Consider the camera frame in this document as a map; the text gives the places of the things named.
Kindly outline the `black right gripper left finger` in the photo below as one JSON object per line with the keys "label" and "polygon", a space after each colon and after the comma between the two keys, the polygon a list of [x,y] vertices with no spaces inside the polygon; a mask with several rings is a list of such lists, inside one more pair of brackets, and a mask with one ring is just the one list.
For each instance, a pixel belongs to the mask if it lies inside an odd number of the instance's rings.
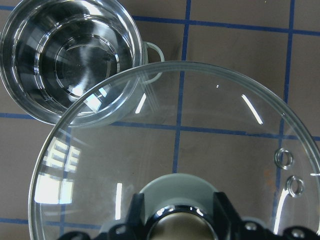
{"label": "black right gripper left finger", "polygon": [[125,234],[128,240],[146,240],[149,227],[146,223],[145,195],[135,193],[132,196],[125,219]]}

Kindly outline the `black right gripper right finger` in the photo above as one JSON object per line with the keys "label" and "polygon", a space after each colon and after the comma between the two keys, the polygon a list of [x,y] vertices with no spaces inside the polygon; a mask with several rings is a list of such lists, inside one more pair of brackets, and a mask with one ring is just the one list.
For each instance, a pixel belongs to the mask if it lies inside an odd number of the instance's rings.
{"label": "black right gripper right finger", "polygon": [[240,240],[241,218],[224,192],[213,193],[212,227],[219,240]]}

